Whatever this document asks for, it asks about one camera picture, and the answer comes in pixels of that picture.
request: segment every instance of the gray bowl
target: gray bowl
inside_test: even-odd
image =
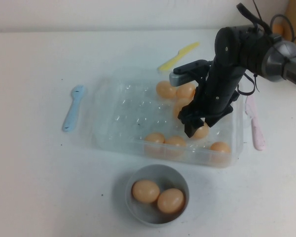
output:
[[[176,214],[164,214],[158,210],[157,204],[140,203],[133,198],[132,187],[136,181],[148,179],[155,182],[160,193],[171,188],[179,189],[185,196],[185,205],[183,209]],[[141,168],[129,179],[126,186],[126,204],[133,216],[142,223],[161,227],[177,219],[186,209],[189,200],[188,186],[183,176],[175,169],[161,164],[153,164]]]

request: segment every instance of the egg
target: egg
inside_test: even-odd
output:
[[[177,89],[166,80],[163,80],[157,84],[156,91],[157,94],[164,99],[172,99],[177,93]]]
[[[177,97],[179,99],[182,98],[191,98],[195,94],[195,85],[193,83],[186,83],[184,85],[181,85],[177,90]]]
[[[137,181],[132,188],[133,197],[141,203],[152,203],[160,194],[158,185],[150,180]]]
[[[166,139],[165,144],[173,145],[176,148],[177,147],[186,147],[185,140],[182,137],[180,137],[180,136],[172,136],[172,137]],[[177,157],[177,156],[182,155],[183,152],[184,151],[182,151],[180,149],[167,148],[166,155]]]
[[[231,156],[226,155],[226,153],[231,153],[231,148],[227,143],[215,142],[211,145],[210,149],[220,152],[218,154],[211,154],[210,165],[223,168],[231,163]]]
[[[282,25],[280,25],[280,24],[274,24],[272,28],[273,28],[272,29],[273,33],[279,34],[281,36],[284,35],[284,28],[283,28]]]
[[[208,135],[208,133],[209,133],[209,126],[207,125],[207,123],[204,123],[204,126],[197,129],[197,131],[194,133],[192,138],[195,140],[202,139],[202,138],[206,137]]]
[[[167,214],[174,214],[182,210],[185,204],[185,198],[181,190],[168,189],[158,198],[158,209]]]
[[[145,141],[148,142],[156,142],[156,143],[164,143],[165,138],[162,133],[160,132],[153,132],[149,134],[146,138]]]
[[[154,157],[157,157],[159,155],[163,154],[163,147],[158,144],[163,144],[165,142],[165,138],[162,133],[160,132],[154,132],[149,134],[145,141],[147,142],[154,142],[156,145],[145,145],[145,153]]]
[[[178,100],[173,107],[173,117],[177,118],[179,115],[179,112],[182,110],[182,108],[186,105],[188,105],[191,102],[190,99],[182,98]]]
[[[225,142],[215,142],[211,145],[210,149],[217,152],[231,153],[230,146]]]

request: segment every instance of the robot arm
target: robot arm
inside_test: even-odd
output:
[[[213,61],[183,65],[169,76],[172,86],[198,82],[193,100],[178,115],[188,137],[204,125],[202,119],[211,127],[233,111],[231,103],[239,97],[236,88],[246,70],[270,81],[284,78],[296,84],[296,45],[273,34],[243,4],[237,8],[253,25],[220,29]]]

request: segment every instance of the pink plastic knife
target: pink plastic knife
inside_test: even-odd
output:
[[[247,97],[245,110],[246,114],[252,118],[253,145],[258,151],[263,151],[266,148],[266,143],[259,124],[257,106],[253,95]]]

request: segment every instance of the clear plastic container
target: clear plastic container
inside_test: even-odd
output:
[[[100,148],[120,153],[136,154],[185,163],[227,167],[234,163],[243,148],[243,97],[232,104],[233,113],[210,128],[201,140],[188,138],[184,125],[172,115],[176,99],[160,98],[157,83],[168,80],[169,73],[157,70],[125,69],[105,79],[94,96],[94,140]],[[174,147],[146,142],[152,132],[161,132],[166,138],[182,136],[187,146]],[[217,141],[230,145],[232,153],[209,150]]]

